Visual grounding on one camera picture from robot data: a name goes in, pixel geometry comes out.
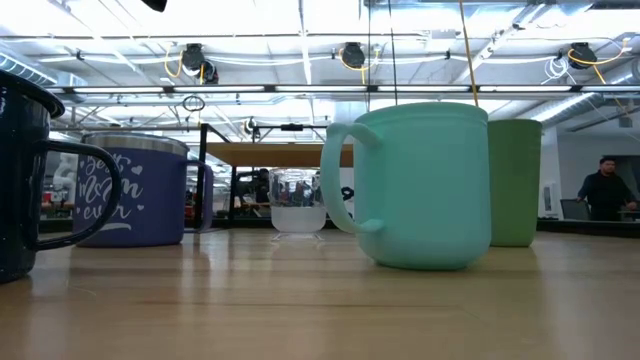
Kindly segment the purple steel mug white lettering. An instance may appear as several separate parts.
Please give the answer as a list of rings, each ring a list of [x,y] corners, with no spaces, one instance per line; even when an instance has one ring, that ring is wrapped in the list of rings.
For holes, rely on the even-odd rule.
[[[183,239],[187,195],[187,170],[204,172],[203,224],[211,226],[214,174],[209,165],[188,158],[189,147],[168,137],[132,132],[97,132],[82,138],[115,160],[122,178],[118,206],[99,232],[80,247],[122,248],[176,245]]]

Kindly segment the navy speckled enamel mug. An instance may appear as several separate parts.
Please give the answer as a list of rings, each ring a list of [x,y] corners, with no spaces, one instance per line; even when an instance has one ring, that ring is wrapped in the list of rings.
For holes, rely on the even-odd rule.
[[[107,151],[49,138],[50,121],[64,112],[62,102],[49,91],[0,70],[0,284],[27,276],[33,269],[37,252],[75,245],[97,233],[119,203],[121,174]],[[85,229],[40,241],[43,182],[50,151],[101,160],[109,172],[112,187],[105,208]]]

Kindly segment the clear glass cup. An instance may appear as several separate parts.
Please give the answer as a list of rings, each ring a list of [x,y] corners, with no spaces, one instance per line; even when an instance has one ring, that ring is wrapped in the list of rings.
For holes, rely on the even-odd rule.
[[[311,234],[325,226],[318,168],[271,169],[268,195],[271,221],[280,233]]]

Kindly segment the teal plastic mug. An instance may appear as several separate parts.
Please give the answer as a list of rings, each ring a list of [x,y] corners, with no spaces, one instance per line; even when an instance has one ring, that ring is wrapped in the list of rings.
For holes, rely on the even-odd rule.
[[[458,270],[491,242],[488,115],[426,102],[365,113],[326,130],[326,211],[376,263]]]

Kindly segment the green plastic cup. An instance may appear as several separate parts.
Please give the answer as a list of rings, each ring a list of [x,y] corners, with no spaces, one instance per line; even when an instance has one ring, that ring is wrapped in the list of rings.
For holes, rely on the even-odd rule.
[[[493,247],[528,247],[534,240],[542,124],[512,119],[488,124]]]

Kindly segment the wooden shelf black metal legs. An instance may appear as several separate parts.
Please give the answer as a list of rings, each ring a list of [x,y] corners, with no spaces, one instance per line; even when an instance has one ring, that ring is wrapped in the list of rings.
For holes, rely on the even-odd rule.
[[[231,166],[230,202],[226,215],[222,218],[213,217],[210,225],[214,228],[271,228],[271,222],[265,218],[236,219],[235,196],[238,167],[318,167],[322,145],[320,143],[265,143],[263,139],[272,130],[284,132],[301,132],[311,130],[326,130],[326,125],[284,124],[278,126],[255,126],[250,142],[232,142],[220,131],[208,123],[202,123],[194,128],[199,135],[198,159],[204,161],[206,155],[223,161]]]

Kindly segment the white humanoid robot figure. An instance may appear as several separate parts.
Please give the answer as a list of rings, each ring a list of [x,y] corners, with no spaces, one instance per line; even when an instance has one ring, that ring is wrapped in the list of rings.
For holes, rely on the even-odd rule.
[[[64,204],[75,203],[77,169],[77,155],[70,153],[60,154],[60,162],[53,175],[53,199],[55,201],[60,201]]]

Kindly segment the grey office chair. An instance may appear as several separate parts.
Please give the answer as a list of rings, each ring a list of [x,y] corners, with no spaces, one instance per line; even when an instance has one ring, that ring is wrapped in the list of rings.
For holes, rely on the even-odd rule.
[[[563,218],[565,220],[591,220],[590,207],[586,201],[578,201],[577,199],[561,199],[560,204]]]

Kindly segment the person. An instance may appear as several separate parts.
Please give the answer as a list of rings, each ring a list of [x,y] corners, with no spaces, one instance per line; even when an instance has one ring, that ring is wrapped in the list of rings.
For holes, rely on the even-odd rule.
[[[624,180],[616,174],[613,157],[603,157],[599,169],[587,175],[577,193],[577,201],[586,201],[592,221],[619,221],[622,209],[637,210],[638,203]]]

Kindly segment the silver ventilation duct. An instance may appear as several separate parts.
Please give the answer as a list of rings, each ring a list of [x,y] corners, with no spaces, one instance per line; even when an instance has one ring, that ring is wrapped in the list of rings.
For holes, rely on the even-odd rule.
[[[3,52],[0,52],[0,70],[44,87],[54,86],[57,84],[56,78]]]

